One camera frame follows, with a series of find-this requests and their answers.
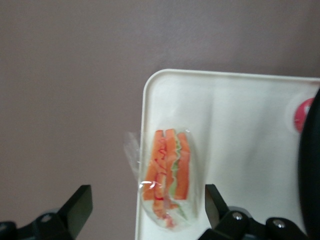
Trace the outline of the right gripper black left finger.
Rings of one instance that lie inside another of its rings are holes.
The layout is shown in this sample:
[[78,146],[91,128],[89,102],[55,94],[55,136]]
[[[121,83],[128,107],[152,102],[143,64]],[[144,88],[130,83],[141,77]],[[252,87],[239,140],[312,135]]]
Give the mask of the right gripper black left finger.
[[58,209],[17,228],[13,221],[0,223],[2,240],[75,240],[93,211],[92,187],[81,185]]

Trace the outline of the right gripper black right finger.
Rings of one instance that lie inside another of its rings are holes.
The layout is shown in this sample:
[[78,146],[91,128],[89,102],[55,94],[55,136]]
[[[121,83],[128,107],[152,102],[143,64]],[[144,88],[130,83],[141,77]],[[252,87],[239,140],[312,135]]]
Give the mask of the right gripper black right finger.
[[264,224],[242,208],[229,207],[214,184],[204,191],[205,212],[210,223],[201,240],[307,240],[308,236],[291,220],[270,217]]

